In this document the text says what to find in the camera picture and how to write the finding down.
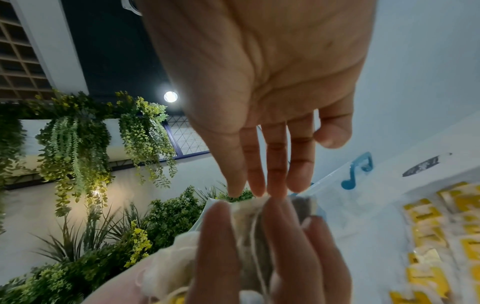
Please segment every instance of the hand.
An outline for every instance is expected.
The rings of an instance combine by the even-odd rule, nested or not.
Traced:
[[[138,7],[230,196],[247,179],[256,196],[265,192],[257,125],[274,197],[310,186],[315,141],[338,148],[351,137],[375,0],[142,0]]]
[[[203,220],[187,304],[238,304],[240,261],[227,203],[216,203]],[[263,228],[274,257],[271,304],[350,304],[352,279],[319,217],[300,226],[289,202],[269,200]]]

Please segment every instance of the ceiling light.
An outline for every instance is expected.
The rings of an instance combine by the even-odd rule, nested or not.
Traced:
[[[177,93],[172,91],[166,92],[165,95],[163,96],[163,99],[165,99],[166,102],[175,102],[177,101],[178,98],[179,96],[177,95]]]

